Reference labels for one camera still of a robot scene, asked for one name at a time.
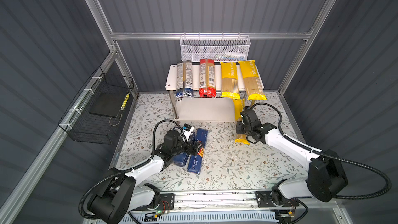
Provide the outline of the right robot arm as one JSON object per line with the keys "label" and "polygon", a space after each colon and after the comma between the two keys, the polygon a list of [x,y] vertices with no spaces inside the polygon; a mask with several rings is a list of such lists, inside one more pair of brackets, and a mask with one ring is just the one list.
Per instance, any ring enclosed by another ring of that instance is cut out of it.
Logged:
{"label": "right robot arm", "polygon": [[253,109],[245,108],[238,114],[236,133],[251,137],[274,147],[294,159],[308,172],[299,179],[283,179],[275,184],[269,197],[275,206],[283,206],[290,199],[314,197],[329,202],[348,185],[348,178],[340,161],[315,154],[319,149],[297,145],[291,137],[282,134],[279,127],[271,123],[261,123]]}

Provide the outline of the yellow Pastatime spaghetti bag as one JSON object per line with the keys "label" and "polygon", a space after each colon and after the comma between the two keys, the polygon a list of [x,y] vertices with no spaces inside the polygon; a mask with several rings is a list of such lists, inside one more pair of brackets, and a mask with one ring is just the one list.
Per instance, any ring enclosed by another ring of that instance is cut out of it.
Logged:
{"label": "yellow Pastatime spaghetti bag", "polygon": [[248,100],[267,100],[263,92],[263,87],[261,86],[262,82],[259,77],[255,61],[239,61],[238,63],[245,84]]}
{"label": "yellow Pastatime spaghetti bag", "polygon": [[230,99],[239,99],[237,68],[234,62],[221,62],[221,96]]}

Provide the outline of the red spaghetti bag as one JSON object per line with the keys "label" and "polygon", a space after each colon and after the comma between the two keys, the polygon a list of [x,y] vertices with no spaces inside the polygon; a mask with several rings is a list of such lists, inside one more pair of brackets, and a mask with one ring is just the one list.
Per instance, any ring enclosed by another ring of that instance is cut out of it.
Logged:
{"label": "red spaghetti bag", "polygon": [[215,62],[212,59],[200,60],[200,97],[217,97],[215,83]]}

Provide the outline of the slim blue Barilla spaghetti box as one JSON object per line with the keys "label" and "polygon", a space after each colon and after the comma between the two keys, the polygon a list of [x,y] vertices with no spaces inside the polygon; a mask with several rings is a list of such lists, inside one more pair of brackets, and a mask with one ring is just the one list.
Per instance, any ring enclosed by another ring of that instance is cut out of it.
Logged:
{"label": "slim blue Barilla spaghetti box", "polygon": [[198,129],[195,140],[197,142],[202,142],[204,144],[203,148],[201,149],[200,153],[196,156],[191,155],[190,161],[187,167],[187,172],[200,174],[202,168],[202,161],[204,157],[205,146],[207,142],[208,131],[205,129]]}

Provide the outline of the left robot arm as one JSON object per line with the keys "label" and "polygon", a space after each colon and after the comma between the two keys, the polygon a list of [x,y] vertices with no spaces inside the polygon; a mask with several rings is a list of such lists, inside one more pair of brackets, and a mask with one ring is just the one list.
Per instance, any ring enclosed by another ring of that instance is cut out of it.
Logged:
{"label": "left robot arm", "polygon": [[175,156],[198,154],[204,147],[201,141],[187,141],[185,134],[171,130],[153,152],[153,157],[127,169],[112,168],[91,187],[79,202],[79,213],[85,219],[101,219],[107,224],[121,222],[126,213],[142,206],[156,209],[161,191],[146,179],[165,170]]}

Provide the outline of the large blue Barilla box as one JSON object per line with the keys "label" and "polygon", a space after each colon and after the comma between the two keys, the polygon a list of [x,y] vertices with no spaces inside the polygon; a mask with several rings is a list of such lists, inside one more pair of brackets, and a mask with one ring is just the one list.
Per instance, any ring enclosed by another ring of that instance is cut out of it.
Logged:
{"label": "large blue Barilla box", "polygon": [[[189,136],[188,144],[193,145],[194,140],[195,140],[195,133],[193,132]],[[190,156],[190,153],[183,152],[173,158],[172,164],[183,168],[187,164],[189,156]]]}

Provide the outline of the dark blue spaghetti bag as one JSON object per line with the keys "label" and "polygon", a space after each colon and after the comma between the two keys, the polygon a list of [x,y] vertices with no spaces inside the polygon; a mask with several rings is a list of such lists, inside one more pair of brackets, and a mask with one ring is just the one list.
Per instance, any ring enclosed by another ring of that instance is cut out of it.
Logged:
{"label": "dark blue spaghetti bag", "polygon": [[177,90],[176,97],[194,97],[193,70],[190,60],[177,64]]}

